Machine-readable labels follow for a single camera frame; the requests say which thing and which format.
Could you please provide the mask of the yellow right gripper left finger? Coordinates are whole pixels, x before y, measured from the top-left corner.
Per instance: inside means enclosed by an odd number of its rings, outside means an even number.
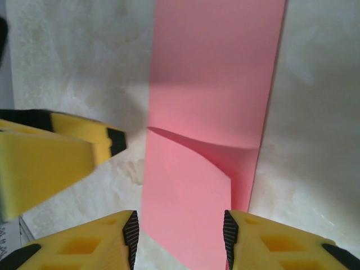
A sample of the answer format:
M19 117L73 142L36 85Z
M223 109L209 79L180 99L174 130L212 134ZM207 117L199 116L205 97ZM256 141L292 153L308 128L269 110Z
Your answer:
M133 269L138 214L124 210L36 239L1 260L1 269Z

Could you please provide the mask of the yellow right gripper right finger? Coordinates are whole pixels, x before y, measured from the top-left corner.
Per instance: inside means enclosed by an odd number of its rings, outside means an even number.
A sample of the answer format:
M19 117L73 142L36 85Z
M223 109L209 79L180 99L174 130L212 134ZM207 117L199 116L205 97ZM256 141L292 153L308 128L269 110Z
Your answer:
M238 210L224 212L227 269L359 269L327 238Z

